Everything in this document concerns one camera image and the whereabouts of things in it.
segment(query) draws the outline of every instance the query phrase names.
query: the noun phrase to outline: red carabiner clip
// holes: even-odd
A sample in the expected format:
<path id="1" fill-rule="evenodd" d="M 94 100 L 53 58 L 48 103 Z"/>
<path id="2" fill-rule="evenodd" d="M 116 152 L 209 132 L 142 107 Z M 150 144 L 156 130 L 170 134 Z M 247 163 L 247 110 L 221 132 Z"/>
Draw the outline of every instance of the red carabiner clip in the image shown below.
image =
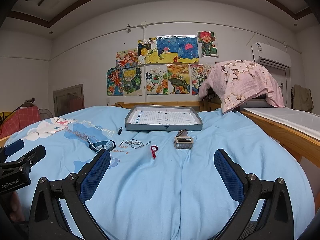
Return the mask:
<path id="1" fill-rule="evenodd" d="M 153 159 L 156 158 L 156 151 L 158 150 L 158 146 L 157 145 L 152 145 L 151 146 L 151 153 L 152 153 L 152 157 Z"/>

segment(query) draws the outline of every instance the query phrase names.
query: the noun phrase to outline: wooden bed frame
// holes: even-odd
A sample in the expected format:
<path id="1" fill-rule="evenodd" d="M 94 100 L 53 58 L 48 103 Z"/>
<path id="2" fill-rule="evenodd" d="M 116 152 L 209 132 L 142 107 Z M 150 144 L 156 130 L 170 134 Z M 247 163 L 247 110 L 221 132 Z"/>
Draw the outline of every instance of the wooden bed frame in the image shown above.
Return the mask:
<path id="1" fill-rule="evenodd" d="M 208 101 L 182 101 L 182 102 L 144 102 L 144 103 L 124 103 L 118 102 L 113 106 L 131 109 L 135 105 L 158 105 L 158 106 L 189 106 L 198 107 L 199 111 L 214 111 L 221 108 L 221 105 Z M 320 168 L 320 141 L 286 125 L 263 118 L 249 111 L 241 111 L 264 132 L 272 138 L 278 140 L 280 145 L 284 147 L 299 163 L 302 157 L 307 158 L 313 164 Z M 0 147 L 4 146 L 8 137 L 0 139 Z M 320 207 L 320 193 L 315 198 L 316 211 Z"/>

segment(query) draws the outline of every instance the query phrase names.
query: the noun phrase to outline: light blue bedsheet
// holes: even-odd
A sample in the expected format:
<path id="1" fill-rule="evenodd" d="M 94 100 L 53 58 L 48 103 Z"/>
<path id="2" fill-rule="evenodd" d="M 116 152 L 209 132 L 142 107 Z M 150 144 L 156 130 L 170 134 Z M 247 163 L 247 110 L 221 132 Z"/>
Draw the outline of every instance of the light blue bedsheet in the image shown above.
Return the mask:
<path id="1" fill-rule="evenodd" d="M 238 112 L 201 112 L 202 131 L 188 132 L 194 138 L 191 150 L 176 150 L 177 132 L 130 132 L 125 130 L 128 109 L 96 106 L 63 118 L 38 122 L 13 134 L 10 144 L 24 138 L 25 146 L 7 161 L 43 145 L 46 157 L 32 167 L 31 185 L 18 190 L 28 217 L 33 194 L 42 176 L 63 179 L 78 172 L 95 153 L 92 140 L 116 142 L 111 164 L 93 198 L 86 202 L 91 214 L 109 237 L 119 240 L 206 240 L 222 229 L 238 203 L 233 201 L 214 164 L 214 152 L 223 148 L 246 173 L 260 179 L 285 179 L 293 209 L 295 239 L 314 216 L 314 200 L 305 173 L 295 159 L 260 127 Z M 117 134 L 123 127 L 121 135 Z M 124 140 L 151 144 L 133 149 Z M 153 160 L 150 146 L 157 145 Z M 253 220 L 260 208 L 256 209 Z M 74 233 L 71 215 L 65 212 Z"/>

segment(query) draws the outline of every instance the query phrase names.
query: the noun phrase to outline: colorful poster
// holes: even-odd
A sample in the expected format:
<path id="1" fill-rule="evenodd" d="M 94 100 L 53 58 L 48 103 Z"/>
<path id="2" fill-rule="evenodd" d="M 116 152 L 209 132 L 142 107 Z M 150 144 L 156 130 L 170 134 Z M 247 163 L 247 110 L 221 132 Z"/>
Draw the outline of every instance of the colorful poster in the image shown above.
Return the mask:
<path id="1" fill-rule="evenodd" d="M 123 96 L 122 70 L 111 68 L 107 72 L 108 96 Z"/>
<path id="2" fill-rule="evenodd" d="M 189 94 L 190 76 L 188 64 L 168 64 L 168 80 L 170 94 Z"/>
<path id="3" fill-rule="evenodd" d="M 133 68 L 138 65 L 137 49 L 129 49 L 117 52 L 116 67 L 118 69 Z"/>
<path id="4" fill-rule="evenodd" d="M 139 67 L 127 68 L 123 71 L 123 95 L 142 96 L 141 70 Z"/>
<path id="5" fill-rule="evenodd" d="M 196 96 L 199 92 L 201 83 L 207 78 L 210 66 L 196 65 L 191 66 L 192 95 Z"/>
<path id="6" fill-rule="evenodd" d="M 201 54 L 203 56 L 217 57 L 218 45 L 213 43 L 216 40 L 213 32 L 198 32 L 198 41 L 202 44 Z"/>
<path id="7" fill-rule="evenodd" d="M 177 36 L 178 62 L 195 63 L 199 61 L 197 36 Z"/>
<path id="8" fill-rule="evenodd" d="M 157 39 L 138 40 L 138 65 L 157 63 Z"/>
<path id="9" fill-rule="evenodd" d="M 175 36 L 158 36 L 158 63 L 178 62 L 178 43 Z"/>
<path id="10" fill-rule="evenodd" d="M 148 66 L 147 71 L 147 95 L 168 95 L 167 66 Z"/>

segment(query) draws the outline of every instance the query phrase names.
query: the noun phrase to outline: pink floral blanket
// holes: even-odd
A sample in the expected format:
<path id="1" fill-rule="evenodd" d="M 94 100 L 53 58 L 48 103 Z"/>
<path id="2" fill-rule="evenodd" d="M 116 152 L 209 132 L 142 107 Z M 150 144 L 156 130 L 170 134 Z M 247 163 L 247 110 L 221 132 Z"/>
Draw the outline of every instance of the pink floral blanket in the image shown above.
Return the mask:
<path id="1" fill-rule="evenodd" d="M 208 94 L 210 87 L 221 99 L 223 113 L 263 94 L 266 94 L 268 104 L 284 107 L 281 89 L 276 80 L 265 67 L 249 60 L 217 63 L 199 87 L 201 99 Z"/>

